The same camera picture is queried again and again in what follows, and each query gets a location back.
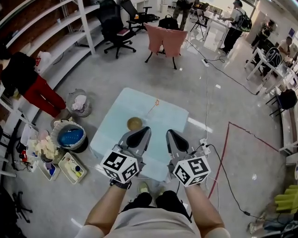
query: pink blanket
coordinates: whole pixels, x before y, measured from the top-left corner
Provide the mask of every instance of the pink blanket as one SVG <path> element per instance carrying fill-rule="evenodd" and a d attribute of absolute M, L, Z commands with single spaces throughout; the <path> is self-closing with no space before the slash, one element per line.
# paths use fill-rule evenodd
<path fill-rule="evenodd" d="M 146 24 L 149 36 L 149 50 L 158 53 L 163 45 L 167 57 L 179 56 L 180 48 L 186 38 L 187 31 L 177 31 Z"/>

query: extension cord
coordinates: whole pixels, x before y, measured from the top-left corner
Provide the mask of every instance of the extension cord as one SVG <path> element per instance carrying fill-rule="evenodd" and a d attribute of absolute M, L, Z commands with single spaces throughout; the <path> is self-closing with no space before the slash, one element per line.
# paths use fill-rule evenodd
<path fill-rule="evenodd" d="M 209 68 L 209 65 L 207 64 L 207 60 L 206 59 L 201 59 L 201 61 L 203 62 L 203 64 L 205 65 L 206 68 Z"/>
<path fill-rule="evenodd" d="M 207 139 L 201 139 L 200 143 L 202 145 L 202 149 L 205 155 L 210 154 L 210 149 L 207 147 Z"/>

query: wristwatch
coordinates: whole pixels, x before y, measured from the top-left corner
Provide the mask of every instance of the wristwatch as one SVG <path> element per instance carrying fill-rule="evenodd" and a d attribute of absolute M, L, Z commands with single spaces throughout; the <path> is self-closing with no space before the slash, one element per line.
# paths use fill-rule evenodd
<path fill-rule="evenodd" d="M 131 186 L 131 181 L 129 181 L 128 183 L 123 184 L 123 183 L 120 183 L 117 180 L 114 180 L 114 179 L 111 178 L 110 179 L 110 186 L 112 186 L 112 185 L 116 185 L 119 188 L 128 190 Z"/>

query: white cube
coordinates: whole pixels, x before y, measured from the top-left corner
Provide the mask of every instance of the white cube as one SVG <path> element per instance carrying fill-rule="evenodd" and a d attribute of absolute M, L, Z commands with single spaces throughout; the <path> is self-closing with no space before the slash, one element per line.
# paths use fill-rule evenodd
<path fill-rule="evenodd" d="M 139 172 L 136 158 L 112 150 L 106 152 L 100 165 L 108 177 L 123 184 Z"/>
<path fill-rule="evenodd" d="M 211 169 L 205 156 L 181 160 L 173 172 L 184 187 L 202 183 L 210 173 Z"/>

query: red pants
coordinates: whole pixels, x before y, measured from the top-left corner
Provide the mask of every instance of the red pants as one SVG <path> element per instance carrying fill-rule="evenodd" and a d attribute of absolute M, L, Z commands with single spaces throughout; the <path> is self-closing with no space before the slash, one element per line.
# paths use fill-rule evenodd
<path fill-rule="evenodd" d="M 41 76 L 37 77 L 23 97 L 54 118 L 66 107 L 62 97 L 56 94 Z"/>

